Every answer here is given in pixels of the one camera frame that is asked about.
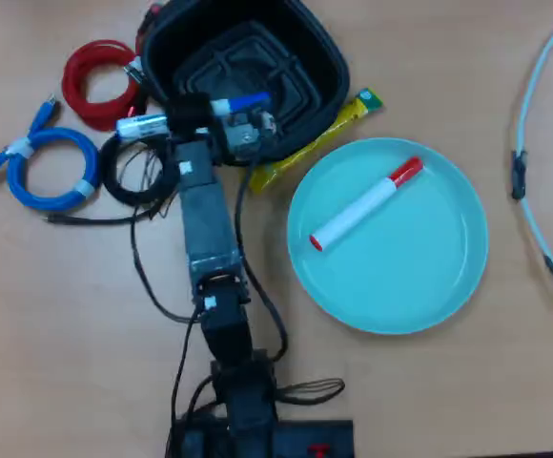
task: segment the yellow packet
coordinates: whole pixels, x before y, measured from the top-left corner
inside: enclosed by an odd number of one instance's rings
[[[378,98],[375,92],[370,88],[363,89],[353,100],[340,109],[334,124],[332,124],[330,128],[321,134],[315,141],[309,143],[294,155],[291,155],[280,162],[264,164],[257,167],[254,170],[249,183],[249,187],[252,192],[254,194],[260,194],[271,183],[276,181],[289,169],[301,162],[314,150],[325,145],[327,142],[338,136],[347,127],[353,125],[358,119],[366,117],[381,107],[382,101]]]

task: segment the coiled blue usb cable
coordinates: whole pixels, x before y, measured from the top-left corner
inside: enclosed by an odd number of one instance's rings
[[[0,167],[7,161],[8,184],[11,193],[27,207],[44,212],[67,212],[91,196],[99,184],[98,151],[85,135],[62,127],[45,128],[56,112],[58,104],[54,97],[45,101],[29,129],[29,135],[12,142],[0,153]],[[27,160],[42,146],[54,141],[73,142],[84,154],[86,171],[84,176],[68,193],[55,198],[34,196],[25,188]]]

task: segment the coiled red cable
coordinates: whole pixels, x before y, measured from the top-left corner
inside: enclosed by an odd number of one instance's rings
[[[134,115],[139,87],[132,79],[126,92],[109,102],[91,103],[86,98],[86,80],[90,72],[104,65],[124,67],[134,52],[115,40],[96,40],[82,46],[67,61],[62,81],[63,96],[82,120],[98,131],[115,129],[115,122]]]

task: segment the wooden table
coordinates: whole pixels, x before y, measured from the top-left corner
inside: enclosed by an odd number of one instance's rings
[[[553,281],[509,190],[508,127],[522,83],[553,30],[553,1],[307,0],[346,56],[352,91],[371,85],[387,104],[340,139],[395,135],[450,157],[475,184],[491,231],[481,288],[455,318],[412,337],[349,329],[307,297],[285,246],[288,203],[303,170],[250,199],[250,261],[291,333],[278,366],[287,383],[342,376],[328,405],[283,418],[353,418],[360,457],[423,458],[553,449]],[[139,0],[0,0],[0,149],[23,135],[57,91],[66,58],[96,38],[132,44]],[[126,80],[99,75],[91,97]],[[60,123],[88,133],[70,109]],[[553,57],[528,124],[529,196],[553,244]],[[79,177],[62,147],[33,162],[30,187],[50,195]],[[224,171],[230,198],[236,171]],[[0,458],[162,456],[184,329],[151,306],[133,270],[128,228],[45,224],[0,175]],[[84,212],[128,212],[107,193]],[[162,300],[191,310],[177,205],[139,229]],[[277,345],[266,312],[250,306],[256,344]],[[180,399],[207,374],[192,338]]]

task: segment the white marker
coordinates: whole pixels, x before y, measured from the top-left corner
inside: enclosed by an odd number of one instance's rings
[[[351,203],[342,212],[333,217],[327,224],[311,234],[311,243],[318,251],[325,250],[329,245],[344,236],[357,226],[372,211],[380,207],[398,188],[422,170],[422,160],[412,157],[399,167],[393,174],[383,178],[370,190]]]

